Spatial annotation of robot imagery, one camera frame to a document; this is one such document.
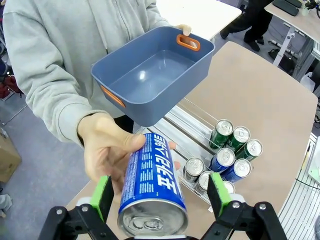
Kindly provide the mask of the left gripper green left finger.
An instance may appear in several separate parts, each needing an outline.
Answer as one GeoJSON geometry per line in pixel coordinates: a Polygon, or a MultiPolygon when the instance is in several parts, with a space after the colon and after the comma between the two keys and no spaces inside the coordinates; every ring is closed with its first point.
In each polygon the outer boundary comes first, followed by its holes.
{"type": "Polygon", "coordinates": [[[75,240],[88,234],[92,240],[116,240],[117,236],[106,224],[114,198],[112,179],[103,176],[97,183],[90,203],[67,210],[52,207],[40,231],[39,240],[75,240]]]}

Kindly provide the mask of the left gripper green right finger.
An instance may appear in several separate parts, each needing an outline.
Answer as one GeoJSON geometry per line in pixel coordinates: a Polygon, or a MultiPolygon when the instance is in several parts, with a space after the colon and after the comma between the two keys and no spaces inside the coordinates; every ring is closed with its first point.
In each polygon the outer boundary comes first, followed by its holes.
{"type": "Polygon", "coordinates": [[[219,173],[208,177],[207,194],[215,221],[202,236],[203,240],[229,240],[234,232],[245,232],[250,240],[286,240],[273,206],[266,201],[250,206],[232,200],[219,173]]]}

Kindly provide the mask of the person's right hand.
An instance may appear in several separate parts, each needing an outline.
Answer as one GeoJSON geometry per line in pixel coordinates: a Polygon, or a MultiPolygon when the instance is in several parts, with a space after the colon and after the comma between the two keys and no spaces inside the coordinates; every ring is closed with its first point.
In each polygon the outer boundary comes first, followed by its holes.
{"type": "Polygon", "coordinates": [[[124,131],[106,113],[84,117],[77,133],[83,141],[86,174],[95,182],[111,177],[114,193],[120,194],[130,155],[144,146],[145,136],[124,131]]]}

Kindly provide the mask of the person's left hand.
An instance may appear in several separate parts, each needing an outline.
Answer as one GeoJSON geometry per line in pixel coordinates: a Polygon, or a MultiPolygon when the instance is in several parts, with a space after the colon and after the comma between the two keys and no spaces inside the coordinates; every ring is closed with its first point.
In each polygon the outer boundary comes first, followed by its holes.
{"type": "Polygon", "coordinates": [[[192,28],[187,24],[179,24],[179,25],[176,25],[175,28],[182,30],[182,34],[187,37],[192,32],[192,28]]]}

